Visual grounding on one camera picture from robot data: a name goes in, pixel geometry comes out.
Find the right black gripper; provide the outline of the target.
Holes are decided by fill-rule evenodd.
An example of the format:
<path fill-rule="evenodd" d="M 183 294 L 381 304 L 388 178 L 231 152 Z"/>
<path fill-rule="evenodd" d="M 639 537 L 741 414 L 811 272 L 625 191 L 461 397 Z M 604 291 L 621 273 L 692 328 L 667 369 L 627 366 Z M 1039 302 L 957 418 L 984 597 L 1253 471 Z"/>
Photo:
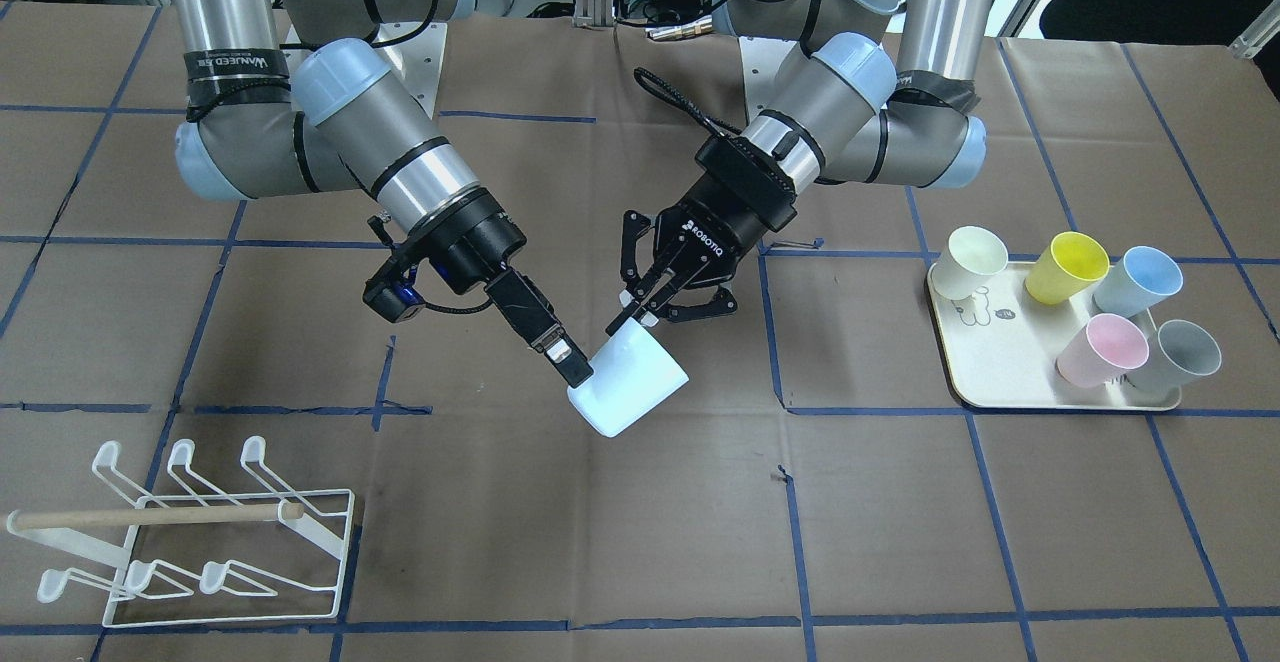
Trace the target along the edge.
<path fill-rule="evenodd" d="M 466 192 L 436 216 L 415 225 L 399 247 L 399 270 L 428 262 L 458 296 L 489 282 L 485 292 L 515 333 L 576 389 L 594 374 L 588 356 L 564 330 L 541 289 L 521 271 L 504 270 L 509 257 L 526 243 L 492 193 Z"/>

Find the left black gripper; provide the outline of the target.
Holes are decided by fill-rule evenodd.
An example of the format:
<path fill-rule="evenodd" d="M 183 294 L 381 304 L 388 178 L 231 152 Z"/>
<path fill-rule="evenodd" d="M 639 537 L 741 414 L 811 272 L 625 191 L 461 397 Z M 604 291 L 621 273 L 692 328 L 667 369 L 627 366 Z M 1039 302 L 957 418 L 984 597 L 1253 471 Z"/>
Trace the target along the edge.
<path fill-rule="evenodd" d="M 787 131 L 771 149 L 759 151 L 780 165 L 785 152 L 800 149 L 801 134 Z M 676 205 L 657 216 L 653 256 L 655 264 L 666 261 L 667 268 L 650 268 L 628 284 L 630 301 L 605 334 L 614 335 L 628 319 L 640 321 L 646 315 L 676 324 L 735 314 L 740 305 L 727 280 L 765 232 L 769 229 L 749 207 L 704 172 Z M 689 283 L 718 284 L 685 288 Z"/>

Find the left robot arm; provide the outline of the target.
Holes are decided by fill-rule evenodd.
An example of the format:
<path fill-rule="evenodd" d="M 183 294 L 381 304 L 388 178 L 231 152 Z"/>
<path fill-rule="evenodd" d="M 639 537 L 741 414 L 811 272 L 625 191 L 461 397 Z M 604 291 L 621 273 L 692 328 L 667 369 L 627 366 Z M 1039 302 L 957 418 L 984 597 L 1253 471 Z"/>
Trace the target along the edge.
<path fill-rule="evenodd" d="M 716 0 L 717 32 L 794 47 L 742 128 L 635 70 L 709 140 L 695 157 L 700 178 L 673 206 L 623 216 L 623 309 L 607 333 L 732 314 L 736 268 L 794 219 L 809 184 L 969 184 L 986 160 L 973 76 L 993 1 Z"/>

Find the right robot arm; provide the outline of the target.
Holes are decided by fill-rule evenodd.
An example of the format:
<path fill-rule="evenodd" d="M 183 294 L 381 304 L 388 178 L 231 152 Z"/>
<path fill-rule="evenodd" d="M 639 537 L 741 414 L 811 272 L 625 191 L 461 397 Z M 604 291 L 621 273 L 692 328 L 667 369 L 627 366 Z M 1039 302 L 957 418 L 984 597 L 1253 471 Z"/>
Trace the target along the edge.
<path fill-rule="evenodd" d="M 593 374 L 545 296 L 512 266 L 525 236 L 379 51 L 383 27 L 463 18 L 475 0 L 174 0 L 187 111 L 186 184 L 206 200 L 361 190 L 389 248 L 364 302 L 389 323 L 428 307 L 421 265 L 485 289 L 526 344 L 580 387 Z"/>

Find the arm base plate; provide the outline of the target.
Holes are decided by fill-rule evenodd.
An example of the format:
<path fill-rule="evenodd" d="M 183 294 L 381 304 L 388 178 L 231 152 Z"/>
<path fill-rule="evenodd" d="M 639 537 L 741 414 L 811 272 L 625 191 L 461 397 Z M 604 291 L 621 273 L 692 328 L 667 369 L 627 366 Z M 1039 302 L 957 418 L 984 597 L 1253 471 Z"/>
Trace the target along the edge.
<path fill-rule="evenodd" d="M 375 37 L 376 42 L 389 41 L 407 36 L 411 29 L 416 29 L 417 20 L 402 20 L 402 23 L 381 24 Z M 434 20 L 426 29 L 421 29 L 413 38 L 407 38 L 393 46 L 379 47 L 376 50 L 394 68 L 396 76 L 402 79 L 404 87 L 417 100 L 419 105 L 431 118 L 436 115 L 436 96 L 440 85 L 442 67 L 445 51 L 445 38 L 448 26 L 443 20 Z M 296 79 L 297 70 L 310 52 L 302 47 L 289 47 L 291 44 L 300 44 L 296 28 L 291 26 L 282 44 L 289 68 L 291 79 Z"/>
<path fill-rule="evenodd" d="M 796 47 L 791 38 L 739 37 L 745 96 L 744 125 L 771 106 L 774 99 L 778 70 Z"/>

